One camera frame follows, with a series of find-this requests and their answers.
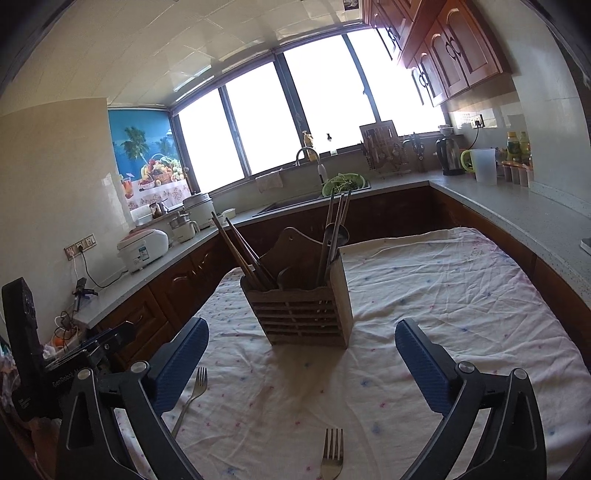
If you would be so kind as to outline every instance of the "upper cabinet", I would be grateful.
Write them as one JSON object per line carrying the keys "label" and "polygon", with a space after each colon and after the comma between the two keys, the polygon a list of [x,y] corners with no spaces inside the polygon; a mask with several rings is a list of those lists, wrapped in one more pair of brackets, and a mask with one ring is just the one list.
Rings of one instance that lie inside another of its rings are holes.
{"label": "upper cabinet", "polygon": [[447,97],[460,93],[468,87],[458,55],[454,53],[439,22],[435,22],[427,34],[426,43],[447,92]]}
{"label": "upper cabinet", "polygon": [[447,1],[439,23],[447,37],[448,54],[462,66],[469,86],[501,72],[488,39],[460,0]]}
{"label": "upper cabinet", "polygon": [[411,20],[417,16],[418,7],[421,5],[421,0],[399,0],[402,7],[408,12]]}
{"label": "upper cabinet", "polygon": [[421,48],[418,49],[415,61],[420,72],[418,82],[423,87],[431,105],[439,105],[442,101],[447,100],[447,90],[444,87],[431,50],[426,44],[423,43]]}
{"label": "upper cabinet", "polygon": [[393,32],[400,62],[411,69],[415,82],[426,84],[423,89],[434,105],[509,72],[496,38],[472,0],[366,0],[363,20]]}

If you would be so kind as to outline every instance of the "blue gripper pad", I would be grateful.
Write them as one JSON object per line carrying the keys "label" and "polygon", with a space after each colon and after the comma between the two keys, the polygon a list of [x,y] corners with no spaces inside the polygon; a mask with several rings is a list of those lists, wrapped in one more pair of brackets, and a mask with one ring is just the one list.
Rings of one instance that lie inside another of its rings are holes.
{"label": "blue gripper pad", "polygon": [[209,342],[207,322],[193,317],[169,343],[161,346],[150,359],[148,373],[151,388],[148,397],[157,415],[177,404],[195,366]]}
{"label": "blue gripper pad", "polygon": [[429,408],[446,416],[455,401],[455,361],[441,345],[432,343],[413,320],[398,322],[394,339]]}

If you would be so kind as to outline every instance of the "spice container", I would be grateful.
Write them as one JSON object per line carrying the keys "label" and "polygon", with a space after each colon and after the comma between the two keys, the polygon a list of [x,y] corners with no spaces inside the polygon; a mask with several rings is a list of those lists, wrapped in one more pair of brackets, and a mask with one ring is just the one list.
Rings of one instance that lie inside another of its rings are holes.
{"label": "spice container", "polygon": [[519,164],[516,162],[511,163],[511,179],[515,185],[519,185]]}
{"label": "spice container", "polygon": [[525,168],[525,167],[519,167],[519,184],[522,187],[527,187],[528,186],[528,182],[527,182],[527,168]]}
{"label": "spice container", "polygon": [[503,173],[505,175],[505,180],[511,181],[511,165],[509,165],[509,162],[503,162]]}

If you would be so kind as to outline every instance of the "white floral tablecloth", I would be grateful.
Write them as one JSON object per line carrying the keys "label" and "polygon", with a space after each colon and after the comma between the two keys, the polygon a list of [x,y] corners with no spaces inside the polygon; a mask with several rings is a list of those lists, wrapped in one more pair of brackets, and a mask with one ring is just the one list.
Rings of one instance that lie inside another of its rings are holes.
{"label": "white floral tablecloth", "polygon": [[[579,351],[516,263],[473,229],[381,239],[341,249],[355,325],[346,351],[271,347],[233,270],[199,315],[210,328],[201,367],[209,387],[177,441],[207,480],[317,480],[326,428],[345,431],[339,480],[400,478],[435,431],[394,343],[413,318],[456,360],[482,372],[530,375],[556,479],[591,434],[591,376]],[[163,415],[170,429],[193,389]],[[452,471],[463,472],[486,421],[481,411]],[[119,412],[143,475],[153,478]]]}

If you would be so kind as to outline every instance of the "chopsticks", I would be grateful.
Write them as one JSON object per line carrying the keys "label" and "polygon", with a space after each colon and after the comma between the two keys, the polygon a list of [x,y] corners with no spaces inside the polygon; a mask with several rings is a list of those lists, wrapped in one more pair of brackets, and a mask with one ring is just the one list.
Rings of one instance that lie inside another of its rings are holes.
{"label": "chopsticks", "polygon": [[273,290],[274,288],[278,288],[277,282],[275,281],[273,276],[269,273],[269,271],[265,268],[265,266],[261,263],[261,259],[256,254],[256,252],[252,249],[252,247],[248,244],[248,242],[246,240],[244,240],[244,237],[238,231],[238,229],[232,225],[232,222],[230,222],[230,219],[226,218],[226,221],[228,222],[230,229],[234,233],[236,240],[238,241],[238,243],[242,247],[242,250],[244,251],[244,253],[246,253],[247,259],[250,260],[250,263],[254,267],[255,275],[258,277],[258,279],[261,281],[261,283],[268,290]]}
{"label": "chopsticks", "polygon": [[263,286],[263,284],[261,283],[261,281],[257,278],[257,276],[248,267],[248,264],[246,263],[246,261],[244,260],[244,258],[242,258],[242,255],[240,254],[240,252],[238,251],[238,249],[234,246],[234,244],[230,240],[230,237],[228,237],[228,234],[226,233],[226,231],[220,225],[220,222],[217,219],[217,216],[216,216],[216,214],[214,212],[212,212],[212,220],[213,220],[213,223],[216,224],[216,227],[219,230],[222,238],[224,239],[224,241],[226,242],[226,245],[230,249],[230,252],[234,256],[234,260],[236,260],[236,262],[238,263],[238,266],[240,266],[240,268],[244,272],[244,276],[248,280],[248,283],[250,285],[252,285],[253,288],[255,288],[257,290],[261,290],[261,291],[267,290]]}

